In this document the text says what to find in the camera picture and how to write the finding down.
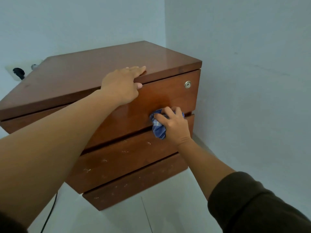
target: white wall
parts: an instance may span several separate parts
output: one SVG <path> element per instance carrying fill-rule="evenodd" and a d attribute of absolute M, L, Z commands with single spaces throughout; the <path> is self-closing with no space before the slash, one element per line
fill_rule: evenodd
<path fill-rule="evenodd" d="M 165 46 L 164 0 L 1 0 L 0 20 L 0 99 L 18 84 L 7 65 L 141 40 Z"/>
<path fill-rule="evenodd" d="M 311 0 L 165 0 L 166 46 L 203 60 L 194 132 L 311 217 Z"/>

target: black cable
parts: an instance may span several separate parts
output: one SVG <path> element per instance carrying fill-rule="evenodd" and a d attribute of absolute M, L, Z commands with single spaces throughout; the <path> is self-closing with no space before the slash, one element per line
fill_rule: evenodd
<path fill-rule="evenodd" d="M 54 209 L 54 206 L 55 206 L 55 203 L 56 203 L 57 194 L 58 194 L 58 192 L 56 192 L 54 204 L 53 204 L 53 206 L 52 206 L 52 208 L 51 208 L 51 211 L 50 211 L 50 213 L 49 213 L 49 215 L 48 215 L 48 218 L 45 220 L 45 223 L 44 223 L 44 225 L 43 225 L 43 227 L 42 227 L 41 233 L 44 231 L 45 225 L 46 225 L 46 223 L 48 222 L 48 220 L 49 220 L 49 218 L 50 218 L 50 215 L 51 215 L 51 213 L 52 213 L 52 211 L 53 211 L 53 209 Z"/>

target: metal lock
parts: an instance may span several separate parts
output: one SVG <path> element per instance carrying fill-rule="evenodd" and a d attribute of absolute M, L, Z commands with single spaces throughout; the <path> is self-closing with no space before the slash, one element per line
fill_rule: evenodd
<path fill-rule="evenodd" d="M 190 86 L 191 86 L 191 82 L 190 81 L 185 82 L 185 88 L 189 88 Z"/>

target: electrical outlet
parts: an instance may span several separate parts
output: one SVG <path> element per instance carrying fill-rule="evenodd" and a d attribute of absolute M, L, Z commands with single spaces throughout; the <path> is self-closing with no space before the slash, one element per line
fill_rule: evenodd
<path fill-rule="evenodd" d="M 5 69 L 8 71 L 8 73 L 11 75 L 11 77 L 15 81 L 21 81 L 21 79 L 13 72 L 13 69 L 15 68 L 20 68 L 25 72 L 24 77 L 27 77 L 28 74 L 33 70 L 31 68 L 32 65 L 37 65 L 41 64 L 43 60 L 36 60 L 36 61 L 28 61 L 28 62 L 21 62 L 21 63 L 15 63 L 12 65 L 5 66 Z"/>

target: blue checkered cloth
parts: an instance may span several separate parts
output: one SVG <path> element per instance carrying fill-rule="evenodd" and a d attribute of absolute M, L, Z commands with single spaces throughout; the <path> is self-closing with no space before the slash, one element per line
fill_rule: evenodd
<path fill-rule="evenodd" d="M 166 128 L 164 125 L 160 124 L 155 118 L 154 118 L 154 114 L 160 114 L 162 111 L 162 109 L 156 110 L 154 111 L 152 114 L 150 114 L 149 118 L 152 121 L 152 131 L 153 134 L 160 138 L 161 140 L 163 140 L 165 138 L 165 132 L 166 132 Z"/>

